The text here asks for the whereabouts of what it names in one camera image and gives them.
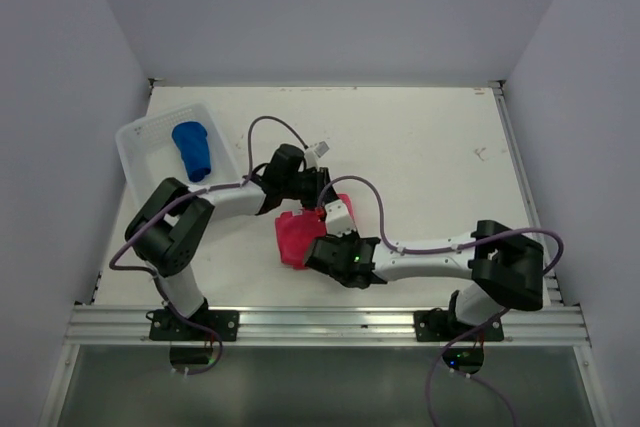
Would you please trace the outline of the pink towel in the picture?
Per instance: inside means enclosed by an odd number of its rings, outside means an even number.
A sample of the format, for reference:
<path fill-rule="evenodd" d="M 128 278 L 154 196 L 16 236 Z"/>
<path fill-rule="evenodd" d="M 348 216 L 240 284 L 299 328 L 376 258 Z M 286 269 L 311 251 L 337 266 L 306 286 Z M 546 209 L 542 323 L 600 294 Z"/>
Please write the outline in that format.
<path fill-rule="evenodd" d="M 315 208 L 302 208 L 283 212 L 274 226 L 281 263 L 294 270 L 305 270 L 304 258 L 312 241 L 327 235 L 324 220 Z"/>

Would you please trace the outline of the blue towel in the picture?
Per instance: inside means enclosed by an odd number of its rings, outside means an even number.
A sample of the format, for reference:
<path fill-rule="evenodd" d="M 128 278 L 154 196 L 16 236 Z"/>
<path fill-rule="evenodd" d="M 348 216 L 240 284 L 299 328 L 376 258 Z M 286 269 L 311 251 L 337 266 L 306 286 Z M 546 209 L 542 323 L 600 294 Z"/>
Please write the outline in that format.
<path fill-rule="evenodd" d="M 211 173 L 208 132 L 199 122 L 187 121 L 176 125 L 172 140 L 180 152 L 187 177 L 191 182 L 201 182 Z"/>

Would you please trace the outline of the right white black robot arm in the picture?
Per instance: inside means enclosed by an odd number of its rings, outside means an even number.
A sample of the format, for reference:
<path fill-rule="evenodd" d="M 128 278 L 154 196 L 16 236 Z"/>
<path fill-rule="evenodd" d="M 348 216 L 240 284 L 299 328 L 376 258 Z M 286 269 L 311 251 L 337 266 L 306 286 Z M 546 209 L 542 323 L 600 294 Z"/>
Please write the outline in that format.
<path fill-rule="evenodd" d="M 458 278 L 471 284 L 451 294 L 445 310 L 428 312 L 425 324 L 442 335 L 468 339 L 505 309 L 538 311 L 543 307 L 542 245 L 523 229 L 492 220 L 445 244 L 385 243 L 358 233 L 315 238 L 304 265 L 347 288 L 414 278 Z"/>

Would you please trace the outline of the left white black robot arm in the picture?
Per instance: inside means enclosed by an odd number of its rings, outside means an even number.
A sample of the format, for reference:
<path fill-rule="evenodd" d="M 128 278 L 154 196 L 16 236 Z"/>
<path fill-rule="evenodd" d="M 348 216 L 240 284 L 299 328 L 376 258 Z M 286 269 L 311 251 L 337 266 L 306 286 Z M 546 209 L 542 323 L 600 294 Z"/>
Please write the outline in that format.
<path fill-rule="evenodd" d="M 263 168 L 238 183 L 192 189 L 169 177 L 158 185 L 125 230 L 123 249 L 145 262 L 139 269 L 151 275 L 182 337 L 197 339 L 208 326 L 207 299 L 191 260 L 209 223 L 264 215 L 285 200 L 314 208 L 329 181 L 328 170 L 318 165 L 328 150 L 324 141 L 304 150 L 282 144 Z"/>

